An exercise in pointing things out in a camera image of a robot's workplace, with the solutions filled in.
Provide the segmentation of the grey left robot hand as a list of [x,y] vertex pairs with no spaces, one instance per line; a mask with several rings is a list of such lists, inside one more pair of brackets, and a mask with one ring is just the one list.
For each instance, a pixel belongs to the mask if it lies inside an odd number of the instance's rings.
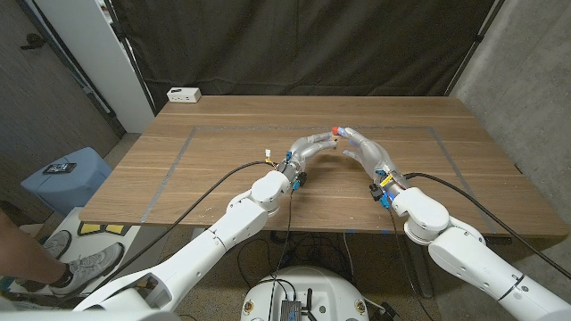
[[305,171],[309,160],[318,152],[337,147],[331,132],[301,137],[296,140],[286,152],[284,160],[279,164],[278,171],[286,176],[290,183]]

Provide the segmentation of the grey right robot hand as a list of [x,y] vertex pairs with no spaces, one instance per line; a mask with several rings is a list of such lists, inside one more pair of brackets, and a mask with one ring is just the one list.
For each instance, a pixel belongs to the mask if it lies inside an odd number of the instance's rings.
[[338,127],[333,132],[349,140],[352,150],[345,149],[343,154],[355,159],[378,189],[395,197],[410,188],[406,178],[393,164],[388,152],[380,144],[366,138],[353,128]]

